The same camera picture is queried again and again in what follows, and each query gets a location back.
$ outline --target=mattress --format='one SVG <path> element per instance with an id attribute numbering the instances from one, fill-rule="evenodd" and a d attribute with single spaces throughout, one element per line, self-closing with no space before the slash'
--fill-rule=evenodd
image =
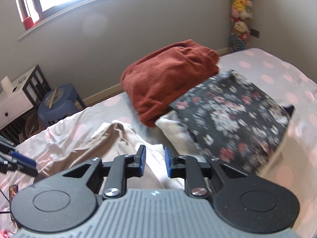
<path id="1" fill-rule="evenodd" d="M 297 195 L 301 212 L 294 228 L 300 236 L 312 237 L 317 226 L 317 85 L 296 67 L 256 48 L 221 57 L 219 67 L 222 72 L 234 69 L 246 76 L 280 105 L 295 105 L 283 156 L 265 177 Z M 104 122 L 113 120 L 131 124 L 150 144 L 161 143 L 174 149 L 158 127 L 147 128 L 140 123 L 126 93 L 67 117 L 21 143 L 17 149 L 34 158 L 38 168 L 43 168 L 62 157 L 64 151 L 78 148 L 89 140 Z M 164 166 L 160 155 L 157 155 L 156 164 L 158 168 Z M 21 173 L 0 175 L 0 188 L 6 195 L 9 186 L 16 183 L 22 189 L 33 183 L 33 179 Z M 1 210 L 7 210 L 8 203 L 4 199 L 0 201 Z M 11 224 L 10 216 L 2 217 L 0 229 L 8 229 L 3 220 Z"/>

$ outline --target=baseboard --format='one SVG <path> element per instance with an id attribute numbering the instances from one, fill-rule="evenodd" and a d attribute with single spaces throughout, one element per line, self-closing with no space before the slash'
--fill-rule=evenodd
<path id="1" fill-rule="evenodd" d="M 229 48 L 226 47 L 226 48 L 223 48 L 223 49 L 220 49 L 220 50 L 216 50 L 216 52 L 221 56 L 221 55 L 226 55 L 229 53 Z M 123 88 L 121 87 L 120 84 L 118 85 L 115 85 L 115 86 L 112 86 L 108 89 L 105 89 L 95 95 L 92 95 L 90 97 L 87 97 L 84 99 L 84 103 L 87 105 L 87 106 L 93 106 L 103 100 L 106 100 L 110 97 L 113 97 L 117 94 L 120 94 L 123 92 Z"/>

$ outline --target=blue stool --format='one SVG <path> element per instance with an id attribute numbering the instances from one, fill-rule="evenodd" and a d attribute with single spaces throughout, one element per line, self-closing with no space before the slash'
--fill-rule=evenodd
<path id="1" fill-rule="evenodd" d="M 64 93 L 61 98 L 52 105 L 51 108 L 45 105 L 45 100 L 54 91 L 47 93 L 39 106 L 37 114 L 42 119 L 45 127 L 52 125 L 56 120 L 59 121 L 65 118 L 65 116 L 67 116 L 68 114 L 79 112 L 79 110 L 75 106 L 76 100 L 84 109 L 86 108 L 85 103 L 77 94 L 77 91 L 75 90 L 75 87 L 72 85 L 72 83 L 59 86 L 57 89 L 61 88 L 64 90 Z"/>

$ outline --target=red object on window sill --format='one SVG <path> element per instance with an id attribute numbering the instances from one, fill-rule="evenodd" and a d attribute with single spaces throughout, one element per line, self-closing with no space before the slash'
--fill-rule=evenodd
<path id="1" fill-rule="evenodd" d="M 23 24 L 25 26 L 25 29 L 28 30 L 29 28 L 34 26 L 33 20 L 31 17 L 27 17 L 24 21 Z"/>

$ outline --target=electrical outlet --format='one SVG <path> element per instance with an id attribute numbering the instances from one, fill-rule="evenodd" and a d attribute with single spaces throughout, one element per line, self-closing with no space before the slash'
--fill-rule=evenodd
<path id="1" fill-rule="evenodd" d="M 255 29 L 251 29 L 250 34 L 251 34 L 251 36 L 254 36 L 254 37 L 257 37 L 257 38 L 260 37 L 260 32 L 255 30 Z"/>

